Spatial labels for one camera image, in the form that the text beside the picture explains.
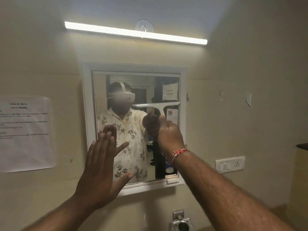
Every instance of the mirror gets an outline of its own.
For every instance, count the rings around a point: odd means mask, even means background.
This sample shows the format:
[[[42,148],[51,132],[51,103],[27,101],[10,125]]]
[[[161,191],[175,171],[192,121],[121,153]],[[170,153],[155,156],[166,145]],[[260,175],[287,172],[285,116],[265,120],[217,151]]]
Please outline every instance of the mirror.
[[[105,125],[114,124],[117,127],[117,146],[129,142],[129,146],[115,157],[113,180],[118,180],[127,172],[135,175],[130,184],[177,174],[177,170],[161,155],[158,142],[147,134],[142,124],[148,112],[160,115],[159,110],[133,105],[178,101],[179,77],[94,73],[93,78],[97,132],[103,130]],[[133,103],[131,96],[124,99],[121,94],[114,95],[123,92],[121,83],[125,91],[135,95]],[[178,124],[178,109],[178,105],[165,107],[167,120]]]

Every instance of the white mirror frame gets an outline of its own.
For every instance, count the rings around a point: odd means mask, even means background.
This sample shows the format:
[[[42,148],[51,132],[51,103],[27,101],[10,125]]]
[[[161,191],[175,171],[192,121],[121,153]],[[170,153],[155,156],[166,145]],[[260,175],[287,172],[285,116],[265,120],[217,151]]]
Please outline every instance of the white mirror frame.
[[[83,76],[83,99],[86,118],[87,146],[89,148],[93,140],[96,139],[96,113],[95,113],[95,93],[93,74],[118,74],[118,75],[142,75],[142,76],[167,76],[180,78],[180,101],[179,124],[185,143],[186,133],[186,68],[177,66],[141,65],[127,63],[108,62],[82,62]],[[155,190],[175,185],[185,184],[183,177],[178,173],[178,177],[171,179],[158,179],[155,181],[140,182],[126,185],[118,196],[140,193],[148,190]]]

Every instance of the power socket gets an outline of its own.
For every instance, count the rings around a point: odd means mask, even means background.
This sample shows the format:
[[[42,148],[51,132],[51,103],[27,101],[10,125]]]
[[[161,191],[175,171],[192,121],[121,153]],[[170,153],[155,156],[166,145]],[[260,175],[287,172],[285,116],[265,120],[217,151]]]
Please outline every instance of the power socket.
[[[215,169],[220,173],[243,170],[244,166],[245,166],[244,156],[215,160]]]

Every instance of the red thread bracelet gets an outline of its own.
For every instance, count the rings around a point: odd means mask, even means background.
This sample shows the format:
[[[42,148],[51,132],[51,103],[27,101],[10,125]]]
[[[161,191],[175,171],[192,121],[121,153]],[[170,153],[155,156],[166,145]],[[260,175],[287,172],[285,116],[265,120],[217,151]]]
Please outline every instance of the red thread bracelet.
[[[172,155],[173,158],[172,158],[171,164],[173,164],[173,160],[174,160],[180,153],[182,153],[182,152],[184,152],[184,151],[189,151],[189,150],[188,150],[187,148],[183,148],[183,149],[181,149],[181,150],[174,151],[174,154]]]

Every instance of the paper notice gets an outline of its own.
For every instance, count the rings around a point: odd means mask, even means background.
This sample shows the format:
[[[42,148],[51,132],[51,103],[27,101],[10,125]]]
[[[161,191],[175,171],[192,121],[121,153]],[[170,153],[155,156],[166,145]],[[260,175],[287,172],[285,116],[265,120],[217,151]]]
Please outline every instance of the paper notice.
[[[167,109],[167,121],[172,121],[174,124],[178,124],[178,110],[177,109]]]
[[[173,83],[163,85],[163,100],[175,100],[177,101],[177,91],[179,83]]]
[[[0,97],[0,172],[55,166],[46,97]]]

